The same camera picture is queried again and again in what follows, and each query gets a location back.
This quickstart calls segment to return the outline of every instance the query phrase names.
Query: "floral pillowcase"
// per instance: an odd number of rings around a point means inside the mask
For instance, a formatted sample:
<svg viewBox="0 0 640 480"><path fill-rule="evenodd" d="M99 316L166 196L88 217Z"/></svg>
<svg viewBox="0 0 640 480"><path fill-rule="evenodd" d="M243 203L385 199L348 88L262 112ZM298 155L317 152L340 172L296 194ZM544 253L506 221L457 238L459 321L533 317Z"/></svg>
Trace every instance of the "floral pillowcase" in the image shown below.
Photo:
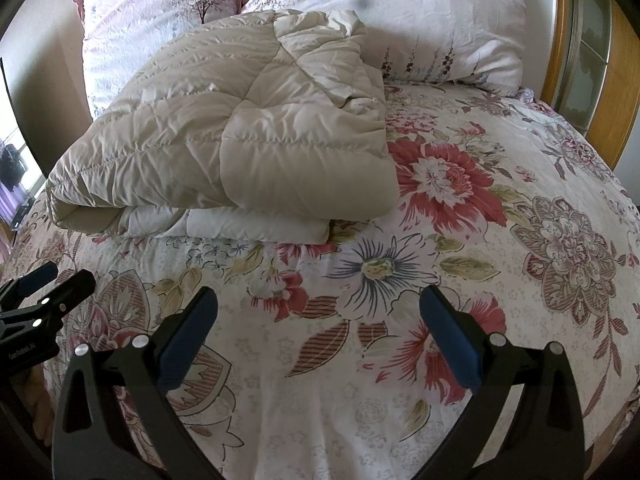
<svg viewBox="0 0 640 480"><path fill-rule="evenodd" d="M387 78L505 96L522 81L524 0L248 0L242 12L282 8L355 10L369 30L363 60Z"/></svg>

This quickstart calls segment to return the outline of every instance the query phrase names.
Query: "red flower print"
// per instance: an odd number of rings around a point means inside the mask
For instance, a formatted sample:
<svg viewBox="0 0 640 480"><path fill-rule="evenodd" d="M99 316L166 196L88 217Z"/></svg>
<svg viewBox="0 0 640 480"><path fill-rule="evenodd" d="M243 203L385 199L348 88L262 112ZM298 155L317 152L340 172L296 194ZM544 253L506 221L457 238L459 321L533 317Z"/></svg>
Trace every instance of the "red flower print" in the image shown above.
<svg viewBox="0 0 640 480"><path fill-rule="evenodd" d="M467 126L460 128L460 133L467 136L479 137L486 133L486 130L478 123L472 123L469 121Z"/></svg>
<svg viewBox="0 0 640 480"><path fill-rule="evenodd" d="M409 113L405 110L388 114L386 126L398 134L428 134L436 126L436 117L427 113Z"/></svg>
<svg viewBox="0 0 640 480"><path fill-rule="evenodd" d="M460 298L445 287L440 289L454 307ZM418 309L418 293L406 290L386 318L388 335L370 343L364 353L363 370L374 374L375 382L404 381L436 394L436 401L450 404L461 400L465 389L460 386L427 329ZM492 294L482 292L465 303L468 312L487 332L504 333L503 310Z"/></svg>
<svg viewBox="0 0 640 480"><path fill-rule="evenodd" d="M276 310L274 321L289 317L289 312L302 312L309 299L306 290L300 286L302 276L299 272L265 271L260 280L249 287L252 306L261 306L264 310Z"/></svg>
<svg viewBox="0 0 640 480"><path fill-rule="evenodd" d="M533 171L526 170L522 166L516 166L516 173L522 176L524 182L535 182L537 180Z"/></svg>
<svg viewBox="0 0 640 480"><path fill-rule="evenodd" d="M289 259L299 259L304 250L310 258L319 258L323 254L334 253L338 250L338 244L329 242L322 245L296 245L296 244L277 244L276 250L278 256L285 265L289 265Z"/></svg>
<svg viewBox="0 0 640 480"><path fill-rule="evenodd" d="M405 229L427 216L437 233L478 243L487 222L507 225L502 203L488 191L494 180L457 146L409 139L388 146L396 162L400 194L406 197L399 207L404 211Z"/></svg>

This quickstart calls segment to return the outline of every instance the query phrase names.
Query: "bed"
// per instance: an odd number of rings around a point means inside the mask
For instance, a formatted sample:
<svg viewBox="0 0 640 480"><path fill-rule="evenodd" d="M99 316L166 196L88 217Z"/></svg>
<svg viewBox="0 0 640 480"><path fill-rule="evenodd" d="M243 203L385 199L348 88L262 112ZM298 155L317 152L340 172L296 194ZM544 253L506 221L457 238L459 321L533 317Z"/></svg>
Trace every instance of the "bed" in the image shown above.
<svg viewBox="0 0 640 480"><path fill-rule="evenodd" d="M562 342L586 448L597 444L640 380L638 210L584 137L526 92L388 79L385 97L398 203L369 222L332 221L324 244L91 236L53 225L39 200L2 280L46 261L58 282L82 268L97 280L45 364L52 396L76 345L126 345L207 285L218 320L169 398L226 478L411 478L469 398L416 309L437 284L516 345Z"/></svg>

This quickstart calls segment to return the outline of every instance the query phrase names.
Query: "glass panel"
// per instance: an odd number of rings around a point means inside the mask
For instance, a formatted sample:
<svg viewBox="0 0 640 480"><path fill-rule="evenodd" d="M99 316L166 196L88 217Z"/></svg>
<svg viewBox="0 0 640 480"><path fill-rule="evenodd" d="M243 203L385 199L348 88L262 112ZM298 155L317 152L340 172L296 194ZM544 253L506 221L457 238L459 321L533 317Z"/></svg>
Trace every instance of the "glass panel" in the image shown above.
<svg viewBox="0 0 640 480"><path fill-rule="evenodd" d="M580 44L578 66L564 104L558 110L573 126L587 130L598 104L606 63L588 46Z"/></svg>
<svg viewBox="0 0 640 480"><path fill-rule="evenodd" d="M611 30L609 0L582 0L582 40L607 60Z"/></svg>

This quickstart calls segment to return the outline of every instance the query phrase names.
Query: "beige comforter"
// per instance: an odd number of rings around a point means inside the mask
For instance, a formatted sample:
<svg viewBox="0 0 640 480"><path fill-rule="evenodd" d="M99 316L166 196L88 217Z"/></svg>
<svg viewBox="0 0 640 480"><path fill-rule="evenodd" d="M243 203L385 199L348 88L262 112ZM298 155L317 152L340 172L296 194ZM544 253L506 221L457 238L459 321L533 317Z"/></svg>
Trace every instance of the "beige comforter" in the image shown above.
<svg viewBox="0 0 640 480"><path fill-rule="evenodd" d="M286 10L179 36L58 161L53 222L317 244L328 219L387 213L398 183L365 34L353 11Z"/></svg>

